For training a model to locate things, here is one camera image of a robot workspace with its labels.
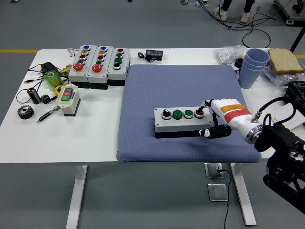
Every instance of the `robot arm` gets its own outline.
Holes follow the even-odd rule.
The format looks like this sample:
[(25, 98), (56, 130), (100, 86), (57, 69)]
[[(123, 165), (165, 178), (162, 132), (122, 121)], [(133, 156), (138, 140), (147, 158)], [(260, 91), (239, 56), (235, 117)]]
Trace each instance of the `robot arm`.
[[(285, 120), (271, 125), (271, 115), (266, 115), (263, 124), (258, 121), (262, 111), (276, 101), (291, 103), (293, 114)], [(238, 130), (241, 137), (249, 144), (254, 144), (257, 151), (263, 152), (272, 147), (275, 153), (268, 159), (268, 174), (264, 176), (264, 183), (286, 199), (289, 203), (305, 214), (305, 187), (299, 181), (305, 182), (305, 141), (295, 136), (282, 123), (290, 120), (296, 112), (294, 102), (286, 97), (276, 98), (265, 104), (253, 117), (250, 112), (236, 99), (219, 99), (205, 101), (199, 108), (211, 107), (214, 112), (215, 126), (199, 132), (207, 138), (228, 136), (232, 130)], [(218, 125), (216, 115), (226, 124)]]

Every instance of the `white sneaker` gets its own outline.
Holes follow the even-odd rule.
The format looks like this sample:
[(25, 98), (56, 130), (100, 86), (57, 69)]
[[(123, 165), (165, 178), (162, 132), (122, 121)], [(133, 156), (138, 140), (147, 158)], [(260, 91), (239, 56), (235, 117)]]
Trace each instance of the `white sneaker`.
[(222, 6), (222, 4), (220, 4), (219, 6), (217, 6), (213, 12), (214, 17), (219, 20), (219, 21), (227, 21), (227, 15), (228, 12), (224, 11), (223, 9), (221, 9), (220, 7)]
[(247, 23), (250, 17), (250, 12), (246, 13), (245, 11), (242, 12), (242, 18), (240, 19), (241, 23)]

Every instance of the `black gear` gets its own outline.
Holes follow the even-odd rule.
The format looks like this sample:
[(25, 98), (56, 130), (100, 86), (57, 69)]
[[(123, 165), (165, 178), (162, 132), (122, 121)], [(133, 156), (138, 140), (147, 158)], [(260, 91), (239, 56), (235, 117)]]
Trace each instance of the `black gear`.
[(17, 114), (22, 119), (29, 119), (33, 116), (34, 110), (31, 106), (25, 105), (18, 109)]
[(47, 94), (45, 94), (41, 97), (41, 101), (43, 102), (43, 104), (48, 104), (49, 102), (51, 102), (51, 99)]

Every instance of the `blue plastic cup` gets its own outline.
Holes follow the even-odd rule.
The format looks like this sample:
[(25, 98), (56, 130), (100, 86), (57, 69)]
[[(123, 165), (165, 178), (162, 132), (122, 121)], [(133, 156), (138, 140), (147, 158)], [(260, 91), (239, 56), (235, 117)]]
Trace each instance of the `blue plastic cup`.
[(266, 66), (268, 63), (270, 56), (263, 50), (260, 49), (249, 49), (245, 56), (245, 59), (249, 64), (254, 66)]
[(252, 70), (263, 70), (263, 69), (265, 68), (265, 65), (264, 65), (264, 66), (255, 66), (255, 65), (252, 65), (252, 64), (250, 64), (246, 59), (244, 59), (243, 64), (244, 64), (247, 68), (250, 68), (250, 69), (252, 69)]
[(252, 70), (247, 68), (244, 64), (239, 73), (238, 82), (241, 88), (248, 89), (250, 88), (254, 82), (256, 81), (257, 77), (261, 74), (263, 70)]

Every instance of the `red stripe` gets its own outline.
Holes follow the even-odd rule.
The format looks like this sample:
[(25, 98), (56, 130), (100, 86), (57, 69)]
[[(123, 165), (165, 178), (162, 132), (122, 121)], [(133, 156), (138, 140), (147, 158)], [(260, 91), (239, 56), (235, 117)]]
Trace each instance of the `red stripe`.
[(247, 109), (231, 111), (224, 116), (224, 119), (227, 123), (229, 123), (233, 118), (242, 115), (250, 115), (251, 113)]

